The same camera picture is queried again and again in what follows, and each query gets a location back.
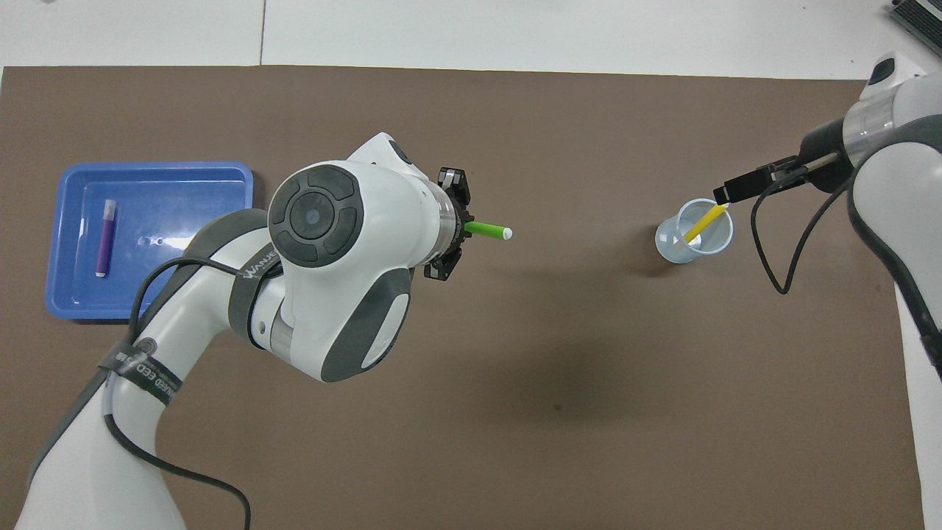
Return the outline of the clear plastic cup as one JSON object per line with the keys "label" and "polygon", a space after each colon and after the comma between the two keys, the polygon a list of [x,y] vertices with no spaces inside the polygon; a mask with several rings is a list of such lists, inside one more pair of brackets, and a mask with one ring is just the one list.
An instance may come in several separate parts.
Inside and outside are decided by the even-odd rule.
{"label": "clear plastic cup", "polygon": [[716,207],[714,200],[697,198],[686,202],[673,216],[657,226],[655,245],[659,254],[674,264],[686,264],[702,256],[719,254],[733,239],[733,218],[726,207],[721,207],[719,215],[704,226],[704,230],[686,240],[686,235],[698,225],[704,216]]}

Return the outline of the grey ribbed device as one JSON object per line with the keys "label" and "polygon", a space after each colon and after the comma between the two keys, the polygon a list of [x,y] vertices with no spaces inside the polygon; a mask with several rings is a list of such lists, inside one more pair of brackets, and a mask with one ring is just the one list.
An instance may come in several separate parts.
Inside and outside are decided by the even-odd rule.
{"label": "grey ribbed device", "polygon": [[942,0],[890,0],[890,16],[942,58]]}

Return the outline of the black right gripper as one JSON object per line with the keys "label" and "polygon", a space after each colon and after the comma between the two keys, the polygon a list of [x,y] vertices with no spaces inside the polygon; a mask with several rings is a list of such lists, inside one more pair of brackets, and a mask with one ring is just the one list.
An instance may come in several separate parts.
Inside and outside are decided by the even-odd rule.
{"label": "black right gripper", "polygon": [[786,185],[808,182],[817,190],[831,194],[846,183],[854,171],[844,144],[843,123],[843,119],[835,119],[804,136],[803,165],[808,168],[807,177],[802,174],[796,180],[792,178],[801,164],[798,155],[788,155],[767,164],[764,171],[751,171],[727,180],[714,188],[713,200],[719,205],[749,200],[780,181]]}

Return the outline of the yellow pen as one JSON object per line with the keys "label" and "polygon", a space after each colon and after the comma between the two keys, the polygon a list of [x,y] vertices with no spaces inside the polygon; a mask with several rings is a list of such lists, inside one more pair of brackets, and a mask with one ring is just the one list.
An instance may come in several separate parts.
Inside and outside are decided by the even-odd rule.
{"label": "yellow pen", "polygon": [[713,205],[684,235],[686,244],[692,244],[694,239],[699,237],[713,222],[724,215],[727,211],[727,205]]}

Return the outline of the brown table mat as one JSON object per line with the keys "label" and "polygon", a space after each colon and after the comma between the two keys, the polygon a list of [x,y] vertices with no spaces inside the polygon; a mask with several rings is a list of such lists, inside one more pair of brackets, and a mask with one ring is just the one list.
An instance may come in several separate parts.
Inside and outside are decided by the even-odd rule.
{"label": "brown table mat", "polygon": [[124,326],[52,316],[60,175],[237,160],[293,171],[393,135],[467,171],[474,237],[415,275],[403,332],[323,384],[231,333],[157,452],[252,504],[252,530],[923,530],[896,295],[836,202],[792,291],[726,251],[674,266],[656,226],[795,153],[862,80],[323,67],[9,68],[0,91],[0,530]]}

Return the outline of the purple pen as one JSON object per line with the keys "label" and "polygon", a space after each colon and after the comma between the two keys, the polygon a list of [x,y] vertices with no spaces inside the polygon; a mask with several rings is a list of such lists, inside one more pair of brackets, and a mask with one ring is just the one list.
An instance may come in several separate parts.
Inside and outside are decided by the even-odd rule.
{"label": "purple pen", "polygon": [[115,199],[105,199],[99,248],[96,255],[95,276],[97,278],[106,278],[109,274],[116,235],[117,210],[118,205]]}

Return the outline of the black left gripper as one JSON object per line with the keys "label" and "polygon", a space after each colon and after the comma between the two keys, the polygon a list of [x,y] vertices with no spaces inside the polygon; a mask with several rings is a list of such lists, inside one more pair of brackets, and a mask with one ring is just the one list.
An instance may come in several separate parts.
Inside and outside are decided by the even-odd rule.
{"label": "black left gripper", "polygon": [[454,234],[445,254],[437,256],[437,258],[426,264],[426,278],[433,280],[447,280],[450,278],[462,256],[462,251],[458,249],[469,237],[467,223],[473,222],[473,214],[470,214],[467,209],[471,201],[467,172],[457,168],[441,168],[440,187],[454,199],[451,202],[455,221]]}

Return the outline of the green pen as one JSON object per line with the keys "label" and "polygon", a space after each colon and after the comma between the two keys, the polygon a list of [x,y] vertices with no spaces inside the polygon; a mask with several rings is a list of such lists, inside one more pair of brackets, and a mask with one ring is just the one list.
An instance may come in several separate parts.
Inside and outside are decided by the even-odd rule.
{"label": "green pen", "polygon": [[485,224],[485,222],[468,221],[464,223],[464,231],[470,235],[479,235],[493,239],[508,241],[514,235],[514,231],[508,226]]}

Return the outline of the blue plastic tray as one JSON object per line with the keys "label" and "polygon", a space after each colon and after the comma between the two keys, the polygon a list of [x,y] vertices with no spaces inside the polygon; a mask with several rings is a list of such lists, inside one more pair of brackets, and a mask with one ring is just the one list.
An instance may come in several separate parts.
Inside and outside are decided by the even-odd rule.
{"label": "blue plastic tray", "polygon": [[[238,161],[81,163],[58,182],[45,285],[51,315],[118,321],[161,263],[219,216],[252,207],[255,177]],[[95,276],[105,199],[117,201],[109,274]]]}

